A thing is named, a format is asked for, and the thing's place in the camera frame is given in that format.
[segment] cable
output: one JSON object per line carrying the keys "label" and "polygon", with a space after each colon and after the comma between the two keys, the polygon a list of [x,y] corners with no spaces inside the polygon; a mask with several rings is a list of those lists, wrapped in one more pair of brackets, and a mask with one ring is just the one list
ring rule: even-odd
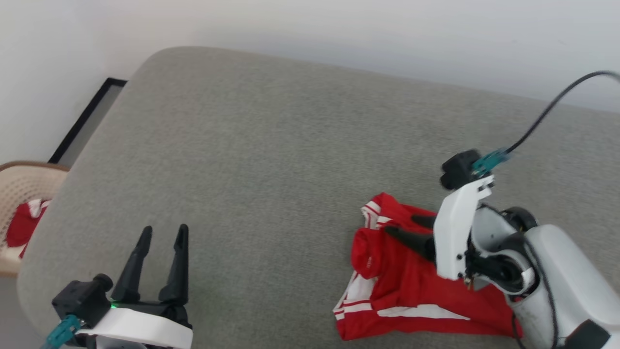
{"label": "cable", "polygon": [[[538,257],[538,254],[536,253],[536,251],[534,250],[534,247],[532,246],[532,243],[529,242],[528,238],[524,235],[523,236],[524,239],[523,241],[525,241],[525,245],[528,246],[529,252],[532,255],[532,257],[534,257],[534,261],[536,262],[536,266],[538,267],[538,271],[541,274],[541,279],[542,279],[542,283],[544,285],[544,288],[547,290],[547,298],[549,300],[549,307],[551,308],[551,322],[553,323],[553,341],[551,342],[551,349],[556,349],[557,348],[557,341],[559,338],[559,328],[557,326],[557,311],[556,311],[556,301],[553,298],[553,294],[551,294],[551,285],[549,285],[549,280],[547,278],[547,274],[545,273],[544,269],[543,269],[543,264],[541,263],[540,258]],[[519,345],[520,349],[526,349],[525,346],[523,345],[523,342],[521,342],[521,339],[519,338],[519,333],[516,330],[516,315],[513,312],[512,313],[512,331],[515,335],[515,339],[516,339],[516,343]]]}
{"label": "cable", "polygon": [[527,349],[523,342],[521,342],[521,338],[519,338],[519,331],[516,330],[516,315],[515,312],[512,312],[512,334],[515,336],[516,344],[519,346],[519,349]]}
{"label": "cable", "polygon": [[40,349],[58,349],[70,341],[75,333],[82,327],[80,320],[75,315],[67,315],[45,339]]}
{"label": "cable", "polygon": [[538,119],[536,119],[536,121],[534,121],[532,126],[530,126],[529,130],[527,132],[525,132],[525,134],[518,141],[516,141],[515,144],[511,145],[510,148],[508,148],[506,150],[506,153],[511,153],[514,149],[517,149],[517,147],[519,147],[523,142],[525,142],[525,140],[528,139],[529,135],[531,135],[532,132],[534,132],[534,130],[536,130],[536,128],[538,127],[538,124],[540,124],[541,121],[543,121],[545,116],[547,116],[547,114],[549,112],[551,112],[551,110],[553,110],[553,108],[555,108],[556,104],[568,92],[570,92],[570,90],[575,88],[580,83],[586,81],[587,79],[590,79],[590,78],[593,78],[593,77],[599,76],[599,75],[608,75],[608,76],[611,76],[612,78],[618,80],[618,82],[620,82],[620,74],[615,73],[613,71],[607,71],[607,70],[595,71],[593,73],[590,73],[590,74],[582,76],[581,78],[576,80],[574,83],[570,84],[569,87],[565,88],[562,92],[560,92],[560,94],[557,95],[557,97],[547,106],[547,108],[542,112],[542,114],[538,117]]}

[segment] gray sofa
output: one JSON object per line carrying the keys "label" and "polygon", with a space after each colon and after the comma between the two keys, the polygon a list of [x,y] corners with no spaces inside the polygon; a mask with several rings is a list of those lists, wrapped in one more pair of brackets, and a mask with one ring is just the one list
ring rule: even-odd
{"label": "gray sofa", "polygon": [[[363,204],[385,191],[437,210],[445,160],[511,144],[546,104],[215,48],[161,51],[42,219],[20,303],[47,333],[58,323],[52,297],[74,279],[117,279],[145,225],[154,237],[140,290],[156,299],[186,223],[194,348],[516,348],[438,333],[342,342],[332,309]],[[619,135],[618,114],[559,106],[497,168],[489,199],[567,229],[616,289]]]}

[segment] beige chair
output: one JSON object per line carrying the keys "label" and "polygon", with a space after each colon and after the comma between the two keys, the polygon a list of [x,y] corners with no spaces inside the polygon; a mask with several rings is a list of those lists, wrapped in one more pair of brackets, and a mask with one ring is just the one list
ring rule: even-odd
{"label": "beige chair", "polygon": [[69,168],[33,161],[0,165],[0,276],[17,277],[24,246],[7,247],[6,232],[17,206],[34,199],[50,200],[58,192]]}

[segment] red cloth on chair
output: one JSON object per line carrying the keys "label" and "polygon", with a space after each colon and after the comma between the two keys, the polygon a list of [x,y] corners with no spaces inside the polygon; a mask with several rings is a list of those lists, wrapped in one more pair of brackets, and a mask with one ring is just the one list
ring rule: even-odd
{"label": "red cloth on chair", "polygon": [[512,337],[512,310],[495,287],[468,290],[463,281],[437,276],[435,265],[383,231],[385,225],[432,233],[411,221],[435,213],[398,203],[382,193],[362,207],[366,225],[353,239],[353,276],[334,309],[343,340],[432,331]]}
{"label": "red cloth on chair", "polygon": [[[6,232],[8,247],[20,247],[28,244],[32,233],[34,233],[41,216],[43,216],[49,204],[49,201],[37,199],[17,207],[15,216],[11,220],[11,224]],[[19,255],[20,258],[24,257],[24,252],[26,252],[26,248]]]}

